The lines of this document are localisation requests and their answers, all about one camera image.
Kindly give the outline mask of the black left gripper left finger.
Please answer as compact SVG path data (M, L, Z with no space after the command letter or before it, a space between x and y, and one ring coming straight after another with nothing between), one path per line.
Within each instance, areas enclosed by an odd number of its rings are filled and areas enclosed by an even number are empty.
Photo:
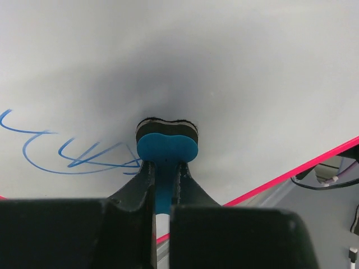
M2 268L155 268L155 165L108 198L1 201Z

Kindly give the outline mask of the pink-framed whiteboard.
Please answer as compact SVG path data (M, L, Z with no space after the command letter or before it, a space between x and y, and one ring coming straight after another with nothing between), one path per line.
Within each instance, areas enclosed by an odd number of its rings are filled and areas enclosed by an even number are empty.
M358 144L358 2L1 2L2 197L112 194L147 117L230 206Z

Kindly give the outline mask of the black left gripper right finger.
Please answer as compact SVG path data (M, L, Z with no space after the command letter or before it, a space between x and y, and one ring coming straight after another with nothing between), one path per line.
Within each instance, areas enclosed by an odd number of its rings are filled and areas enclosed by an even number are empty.
M170 268L319 268L300 216L217 204L179 163L170 215Z

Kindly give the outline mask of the blue bone-shaped eraser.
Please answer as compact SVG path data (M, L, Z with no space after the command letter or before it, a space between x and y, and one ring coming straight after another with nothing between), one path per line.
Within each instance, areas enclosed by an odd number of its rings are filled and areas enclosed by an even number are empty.
M136 150L155 165L155 213L170 214L177 167L198 154L197 127L185 119L149 117L136 127Z

